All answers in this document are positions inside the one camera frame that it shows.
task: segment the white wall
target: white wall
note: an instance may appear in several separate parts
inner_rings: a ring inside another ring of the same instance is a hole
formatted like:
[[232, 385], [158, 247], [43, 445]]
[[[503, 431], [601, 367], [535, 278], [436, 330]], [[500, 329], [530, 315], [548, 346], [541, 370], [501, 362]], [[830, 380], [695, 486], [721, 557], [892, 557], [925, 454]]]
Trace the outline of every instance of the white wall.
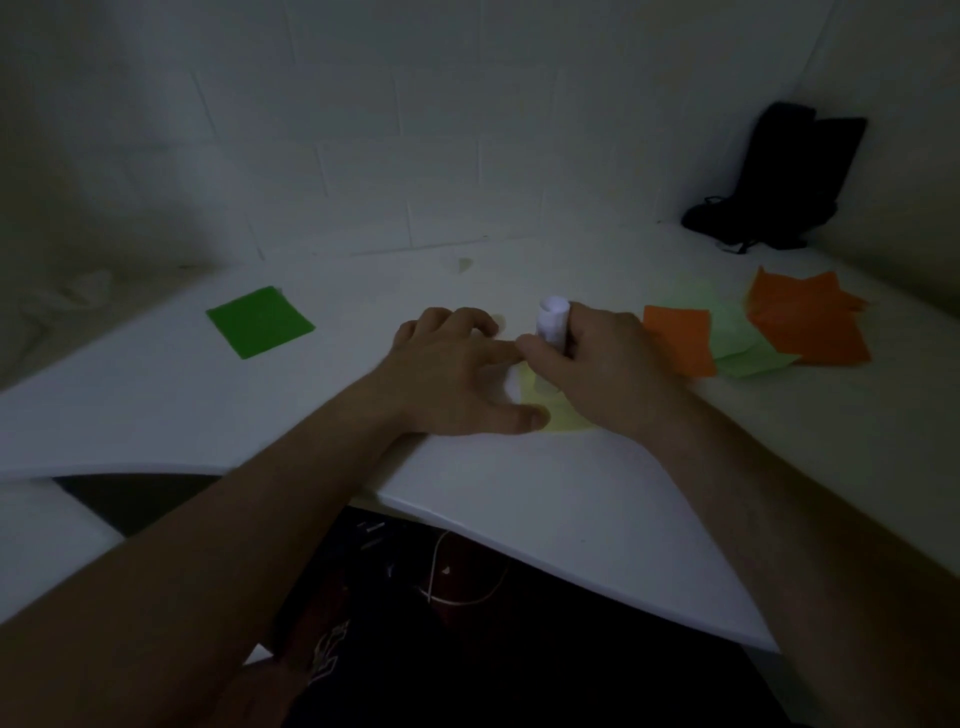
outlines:
[[870, 119], [817, 242], [960, 315], [960, 6], [841, 0], [797, 98]]
[[154, 271], [676, 219], [831, 0], [6, 5], [84, 251]]

